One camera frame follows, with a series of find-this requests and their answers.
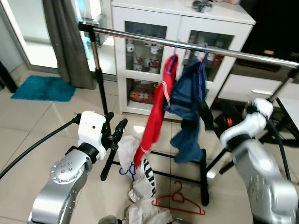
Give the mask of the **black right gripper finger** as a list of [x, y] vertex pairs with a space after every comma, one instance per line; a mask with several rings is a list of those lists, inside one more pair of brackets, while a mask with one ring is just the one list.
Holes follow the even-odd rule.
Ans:
[[203, 99], [198, 99], [199, 114], [201, 120], [204, 122], [205, 130], [214, 130], [213, 116], [209, 106]]
[[231, 104], [230, 102], [222, 101], [221, 108], [222, 108], [222, 112], [226, 113], [229, 117], [240, 117], [241, 116], [241, 113], [239, 113], [239, 111], [237, 110], [235, 105]]

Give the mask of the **blue plastic hanger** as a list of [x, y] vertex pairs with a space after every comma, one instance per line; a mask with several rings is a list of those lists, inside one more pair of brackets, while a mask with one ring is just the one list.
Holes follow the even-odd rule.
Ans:
[[135, 165], [133, 163], [131, 163], [130, 166], [126, 170], [124, 170], [124, 168], [121, 167], [119, 169], [119, 173], [120, 173], [120, 175], [129, 175], [132, 179], [134, 179], [135, 175], [136, 175]]

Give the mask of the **red plastic hanger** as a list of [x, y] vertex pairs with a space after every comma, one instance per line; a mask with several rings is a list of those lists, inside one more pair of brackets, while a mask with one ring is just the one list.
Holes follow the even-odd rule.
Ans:
[[[189, 213], [192, 215], [204, 216], [206, 214], [205, 210], [202, 209], [200, 205], [186, 198], [186, 196], [182, 194], [182, 183], [180, 181], [175, 181], [175, 184], [178, 185], [178, 188], [175, 190], [175, 192], [169, 195], [158, 196], [154, 198], [154, 200], [151, 202], [151, 205], [173, 211]], [[160, 201], [164, 200], [169, 200], [171, 202], [171, 206], [161, 205]]]

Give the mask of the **white clothes pile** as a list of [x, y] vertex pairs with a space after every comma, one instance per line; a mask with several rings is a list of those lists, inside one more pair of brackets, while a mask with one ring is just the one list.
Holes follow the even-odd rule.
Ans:
[[[133, 163], [133, 156], [136, 154], [137, 147], [139, 147], [139, 145], [140, 141], [133, 136], [124, 136], [118, 143], [118, 159], [124, 170]], [[156, 198], [156, 195], [153, 197], [143, 196], [143, 189], [141, 187], [142, 171], [140, 171], [140, 167], [136, 168], [136, 175], [134, 179], [132, 179], [129, 175], [124, 176], [129, 177], [133, 181], [132, 188], [128, 192], [128, 197], [133, 204], [128, 207], [123, 223], [171, 224], [173, 218], [170, 209], [152, 206], [151, 202], [154, 198]]]

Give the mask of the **dark console white drawers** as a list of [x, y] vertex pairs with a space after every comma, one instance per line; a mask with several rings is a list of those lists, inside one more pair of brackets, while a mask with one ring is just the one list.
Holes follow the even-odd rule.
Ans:
[[[223, 84], [211, 108], [216, 109], [220, 106], [220, 101], [230, 100], [243, 105], [245, 102], [254, 98], [267, 99], [281, 84], [281, 81], [263, 79], [260, 77], [249, 77], [236, 74], [230, 74]], [[295, 100], [295, 108], [290, 109], [293, 112], [299, 112], [299, 84], [289, 83], [285, 85], [279, 98], [288, 98]]]

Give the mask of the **blue denim garment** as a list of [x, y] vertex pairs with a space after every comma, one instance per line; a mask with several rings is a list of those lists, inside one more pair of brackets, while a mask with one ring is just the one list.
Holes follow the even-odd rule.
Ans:
[[163, 103], [163, 109], [182, 118], [181, 131], [170, 141], [178, 149], [176, 163], [199, 161], [204, 153], [199, 145], [201, 129], [201, 105], [207, 94], [205, 66], [202, 61], [193, 58], [185, 66], [181, 77], [174, 83], [170, 100]]

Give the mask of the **red garment white trim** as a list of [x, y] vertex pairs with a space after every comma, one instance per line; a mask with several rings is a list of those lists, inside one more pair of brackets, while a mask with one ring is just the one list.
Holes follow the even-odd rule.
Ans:
[[171, 91], [175, 83], [175, 77], [177, 76], [178, 60], [179, 56], [175, 53], [168, 58], [165, 64], [163, 79], [154, 92], [154, 102], [148, 117], [147, 125], [145, 126], [136, 154], [133, 156], [133, 164], [135, 165], [135, 168], [141, 166], [143, 157], [145, 154], [151, 152], [152, 146], [157, 143], [159, 139], [163, 118], [166, 113], [163, 103], [166, 102], [167, 105], [170, 105]]

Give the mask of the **black white striped garment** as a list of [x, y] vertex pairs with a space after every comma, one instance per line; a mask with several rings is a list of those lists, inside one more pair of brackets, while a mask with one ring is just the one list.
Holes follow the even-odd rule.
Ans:
[[144, 197], [153, 197], [156, 194], [156, 182], [154, 172], [150, 165], [149, 160], [144, 156], [142, 164], [140, 166], [140, 171], [142, 171], [142, 189]]

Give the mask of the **white table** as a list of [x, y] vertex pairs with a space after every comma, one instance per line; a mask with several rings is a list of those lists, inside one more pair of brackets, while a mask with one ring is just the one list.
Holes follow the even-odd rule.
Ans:
[[299, 98], [278, 98], [280, 106], [284, 108], [296, 127], [299, 127]]

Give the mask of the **teal rug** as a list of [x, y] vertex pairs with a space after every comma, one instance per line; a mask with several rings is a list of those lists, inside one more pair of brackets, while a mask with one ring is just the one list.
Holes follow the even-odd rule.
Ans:
[[29, 76], [12, 99], [37, 100], [48, 102], [69, 102], [76, 88], [64, 82], [60, 77]]

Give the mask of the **metal clothes rack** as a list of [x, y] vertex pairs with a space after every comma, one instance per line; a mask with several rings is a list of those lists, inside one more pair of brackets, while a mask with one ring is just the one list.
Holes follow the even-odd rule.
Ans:
[[[117, 31], [117, 30], [111, 30], [109, 28], [99, 28], [99, 27], [94, 27], [90, 24], [84, 24], [83, 22], [79, 22], [78, 27], [79, 27], [80, 31], [87, 32], [91, 36], [90, 39], [92, 41], [92, 51], [93, 51], [93, 55], [95, 57], [94, 58], [95, 67], [96, 67], [95, 75], [98, 79], [100, 97], [102, 99], [103, 113], [105, 113], [105, 114], [107, 114], [107, 105], [106, 105], [105, 90], [104, 90], [104, 85], [103, 85], [103, 72], [102, 72], [102, 69], [101, 69], [101, 66], [99, 63], [99, 59], [98, 59], [98, 47], [97, 47], [97, 41], [95, 38], [96, 33], [114, 36], [114, 37], [118, 37], [118, 38], [124, 38], [124, 39], [134, 39], [134, 40], [140, 40], [140, 41], [147, 41], [147, 42], [151, 42], [151, 43], [159, 43], [161, 45], [169, 46], [169, 47], [174, 47], [174, 45], [179, 45], [180, 49], [188, 49], [188, 50], [203, 50], [203, 49], [205, 49], [205, 47], [202, 47], [201, 45], [197, 45], [194, 43], [171, 41], [169, 39], [163, 39], [163, 38], [158, 38], [158, 37], [133, 34], [133, 33], [122, 32], [122, 31]], [[298, 73], [299, 63], [295, 63], [295, 62], [291, 62], [291, 61], [283, 60], [283, 59], [279, 59], [279, 58], [265, 57], [265, 56], [259, 56], [256, 54], [249, 54], [249, 53], [242, 53], [239, 51], [220, 49], [217, 47], [207, 47], [207, 50], [208, 50], [208, 53], [219, 54], [222, 56], [241, 58], [243, 60], [250, 60], [250, 61], [255, 61], [255, 62], [260, 62], [260, 63], [268, 63], [268, 64], [274, 64], [274, 65], [278, 65], [278, 66], [285, 66], [287, 68], [292, 68], [290, 74], [286, 75], [286, 77], [283, 79], [282, 83], [276, 88], [275, 92], [273, 92], [273, 94], [268, 98], [268, 101], [271, 103], [275, 102], [275, 100], [276, 100], [276, 102], [278, 103], [279, 106], [280, 106], [280, 104], [279, 104], [280, 101], [278, 100], [278, 96], [284, 89], [285, 85], [289, 84], [291, 79], [299, 81], [299, 73]], [[277, 128], [279, 126], [284, 127], [286, 124], [290, 123], [290, 121], [291, 121], [290, 116], [287, 113], [286, 113], [286, 118], [287, 118], [286, 120], [288, 120], [288, 121], [283, 120], [275, 128], [274, 127], [269, 128], [268, 129], [269, 132], [267, 134], [269, 136], [271, 136], [273, 133], [276, 133], [275, 137], [276, 137], [276, 140], [278, 141], [278, 145], [280, 148], [280, 153], [281, 153], [282, 161], [283, 161], [283, 165], [284, 165], [284, 171], [285, 171], [287, 179], [291, 181], [290, 169], [288, 167], [288, 162], [287, 162], [285, 150], [283, 147], [282, 137], [280, 136], [280, 134], [277, 130]], [[105, 181], [107, 179], [110, 169], [111, 169], [111, 166], [113, 164], [118, 165], [118, 166], [120, 165], [119, 162], [114, 161], [115, 153], [116, 153], [115, 148], [113, 151], [111, 151], [111, 150], [109, 151], [106, 164], [104, 165], [104, 167], [102, 169], [102, 173], [100, 174], [101, 181]], [[197, 185], [200, 185], [201, 193], [203, 194], [203, 196], [206, 196], [205, 199], [204, 198], [201, 199], [201, 202], [202, 202], [202, 205], [207, 206], [209, 203], [207, 171], [211, 170], [211, 168], [214, 166], [214, 164], [216, 162], [218, 162], [218, 160], [220, 160], [220, 158], [222, 158], [222, 156], [225, 153], [226, 153], [226, 151], [223, 149], [216, 156], [215, 160], [213, 160], [212, 163], [209, 164], [209, 166], [206, 164], [205, 158], [203, 158], [200, 161], [192, 161], [192, 163], [198, 164], [200, 166], [200, 177], [201, 177], [200, 181], [195, 181], [195, 180], [184, 178], [181, 176], [163, 173], [161, 171], [154, 171], [154, 173], [157, 175], [163, 175], [163, 176], [166, 176], [169, 178], [177, 179], [178, 181], [186, 181], [186, 182], [195, 183]]]

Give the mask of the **grey curtain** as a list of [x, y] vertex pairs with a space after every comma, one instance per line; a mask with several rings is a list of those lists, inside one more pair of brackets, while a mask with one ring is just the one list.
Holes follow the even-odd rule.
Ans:
[[94, 89], [72, 0], [42, 0], [42, 5], [61, 79], [76, 88]]

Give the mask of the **white glass door cabinet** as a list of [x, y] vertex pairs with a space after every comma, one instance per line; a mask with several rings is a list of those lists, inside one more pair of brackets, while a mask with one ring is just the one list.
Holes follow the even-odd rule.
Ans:
[[[256, 21], [240, 5], [214, 2], [205, 13], [193, 0], [112, 0], [113, 29], [200, 46], [240, 51]], [[206, 66], [207, 96], [211, 105], [235, 58], [204, 51], [174, 48], [131, 38], [114, 38], [118, 107], [122, 112], [148, 115], [166, 62], [178, 55], [177, 76], [195, 58]]]

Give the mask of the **small black object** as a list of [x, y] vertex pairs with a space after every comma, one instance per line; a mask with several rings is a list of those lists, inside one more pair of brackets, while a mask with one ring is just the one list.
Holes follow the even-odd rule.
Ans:
[[207, 13], [212, 9], [212, 2], [210, 0], [194, 0], [192, 9], [199, 13]]

